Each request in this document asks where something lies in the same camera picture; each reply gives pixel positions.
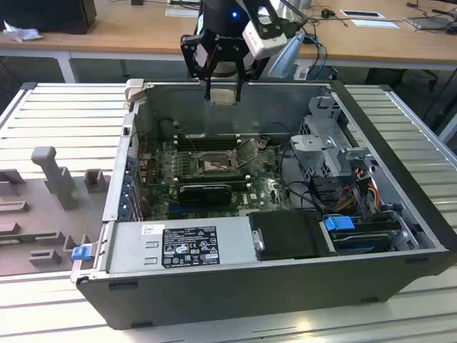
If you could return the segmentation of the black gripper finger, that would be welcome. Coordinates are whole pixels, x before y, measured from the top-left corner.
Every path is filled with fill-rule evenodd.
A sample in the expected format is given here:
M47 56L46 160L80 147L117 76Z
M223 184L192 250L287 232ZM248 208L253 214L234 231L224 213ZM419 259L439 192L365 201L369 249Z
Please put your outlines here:
M196 60L198 46L206 52L206 60L200 66ZM188 68L189 74L193 78L204 81L206 88L204 99L211 100L211 77L220 62L220 45L216 42L215 33L202 33L197 35L183 35L181 37L181 52Z
M255 59L248 69L245 69L243 58L245 54L239 50L235 50L233 53L233 61L236 66L237 73L237 83L236 83L236 93L235 100L240 102L241 100L241 90L244 83L249 81L256 81L262 75L265 69L265 59L257 60Z

